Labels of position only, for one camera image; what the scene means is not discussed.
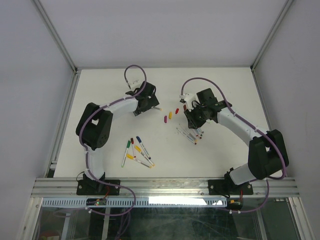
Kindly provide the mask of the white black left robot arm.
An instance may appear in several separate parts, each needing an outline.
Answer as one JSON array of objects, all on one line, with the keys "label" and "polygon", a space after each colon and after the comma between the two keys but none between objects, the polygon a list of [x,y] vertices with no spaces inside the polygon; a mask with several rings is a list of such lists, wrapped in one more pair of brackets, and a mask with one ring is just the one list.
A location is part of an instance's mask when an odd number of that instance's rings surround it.
[{"label": "white black left robot arm", "polygon": [[75,133],[85,149],[84,175],[90,179],[87,188],[93,194],[100,194],[105,188],[104,157],[100,149],[109,139],[112,122],[127,113],[138,116],[157,105],[156,86],[149,82],[104,106],[93,102],[86,105]]}]

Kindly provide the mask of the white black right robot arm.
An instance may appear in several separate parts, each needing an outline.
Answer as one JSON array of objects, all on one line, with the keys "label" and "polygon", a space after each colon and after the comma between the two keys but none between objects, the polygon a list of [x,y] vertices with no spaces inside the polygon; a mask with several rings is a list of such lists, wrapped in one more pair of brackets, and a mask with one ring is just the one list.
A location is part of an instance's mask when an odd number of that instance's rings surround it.
[{"label": "white black right robot arm", "polygon": [[185,104],[189,129],[197,130],[211,120],[229,129],[248,146],[247,163],[231,169],[224,176],[226,192],[234,194],[246,182],[271,178],[276,172],[286,170],[289,159],[279,130],[260,129],[251,124],[238,115],[229,102],[217,100],[210,88],[197,94],[183,93],[180,102]]}]

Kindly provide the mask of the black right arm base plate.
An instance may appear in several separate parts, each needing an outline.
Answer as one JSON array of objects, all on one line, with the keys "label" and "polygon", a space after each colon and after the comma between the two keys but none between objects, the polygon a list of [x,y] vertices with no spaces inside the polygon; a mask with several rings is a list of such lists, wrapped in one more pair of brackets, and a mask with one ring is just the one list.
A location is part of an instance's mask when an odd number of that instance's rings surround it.
[{"label": "black right arm base plate", "polygon": [[254,194],[253,187],[249,182],[236,185],[231,180],[209,179],[207,183],[210,196],[230,197],[231,195],[251,196]]}]

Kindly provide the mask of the brown cap marker pen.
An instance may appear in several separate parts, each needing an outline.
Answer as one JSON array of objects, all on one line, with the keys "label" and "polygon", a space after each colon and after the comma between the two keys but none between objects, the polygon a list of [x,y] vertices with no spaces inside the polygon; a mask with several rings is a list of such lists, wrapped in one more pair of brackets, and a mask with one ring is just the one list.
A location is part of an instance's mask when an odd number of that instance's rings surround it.
[{"label": "brown cap marker pen", "polygon": [[201,139],[201,138],[202,138],[202,133],[201,133],[201,131],[200,131],[200,130],[198,130],[198,129],[196,129],[196,132],[197,132],[197,134],[198,134],[199,138]]}]

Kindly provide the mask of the red cap marker group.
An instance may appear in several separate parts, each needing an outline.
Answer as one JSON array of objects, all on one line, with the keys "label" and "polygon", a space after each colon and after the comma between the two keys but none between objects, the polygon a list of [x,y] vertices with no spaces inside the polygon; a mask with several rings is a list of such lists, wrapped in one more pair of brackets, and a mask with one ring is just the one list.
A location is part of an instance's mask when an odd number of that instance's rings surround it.
[{"label": "red cap marker group", "polygon": [[179,126],[182,128],[182,130],[194,141],[197,142],[197,138],[193,136],[185,127],[183,127],[181,124]]}]

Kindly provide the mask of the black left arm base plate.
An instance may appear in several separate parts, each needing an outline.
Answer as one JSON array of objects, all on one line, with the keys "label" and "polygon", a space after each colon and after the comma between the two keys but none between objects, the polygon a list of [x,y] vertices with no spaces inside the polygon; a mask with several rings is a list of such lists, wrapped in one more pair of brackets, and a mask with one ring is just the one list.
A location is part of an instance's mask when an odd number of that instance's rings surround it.
[{"label": "black left arm base plate", "polygon": [[120,194],[120,188],[105,185],[89,178],[78,181],[76,189],[78,196],[105,196],[107,193],[109,196],[118,196]]}]

